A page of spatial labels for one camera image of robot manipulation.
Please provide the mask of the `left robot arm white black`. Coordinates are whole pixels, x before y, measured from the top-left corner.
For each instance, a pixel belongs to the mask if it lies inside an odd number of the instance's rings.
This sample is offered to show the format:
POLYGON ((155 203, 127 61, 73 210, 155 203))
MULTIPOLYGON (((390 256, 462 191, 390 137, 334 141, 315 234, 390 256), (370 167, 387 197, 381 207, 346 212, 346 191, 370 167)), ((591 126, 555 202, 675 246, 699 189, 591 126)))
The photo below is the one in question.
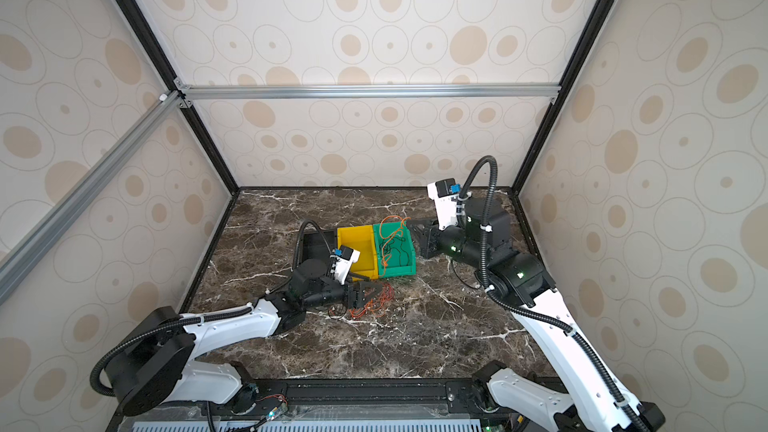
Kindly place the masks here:
POLYGON ((203 314, 157 308, 96 362, 90 388, 115 398, 124 416, 172 402, 208 402, 236 415, 249 413, 260 397, 245 366, 203 362, 201 356, 284 334, 302 324, 311 309, 362 309, 379 289, 363 278, 338 280, 334 268, 309 259, 284 284, 243 306, 203 314))

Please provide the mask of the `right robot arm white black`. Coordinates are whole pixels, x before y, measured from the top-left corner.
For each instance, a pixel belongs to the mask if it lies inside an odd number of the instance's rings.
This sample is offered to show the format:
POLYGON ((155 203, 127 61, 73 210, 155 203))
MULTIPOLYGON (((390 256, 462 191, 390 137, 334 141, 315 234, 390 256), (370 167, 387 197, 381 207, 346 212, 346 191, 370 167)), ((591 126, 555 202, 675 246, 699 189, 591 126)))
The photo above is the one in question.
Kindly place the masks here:
POLYGON ((561 383, 552 389, 495 361, 476 383, 482 407, 511 409, 547 431, 657 431, 660 408, 640 400, 614 374, 574 321, 553 278, 535 256, 517 250, 511 218, 499 201, 436 199, 434 219, 407 227, 426 258, 445 255, 473 268, 481 290, 534 338, 561 383))

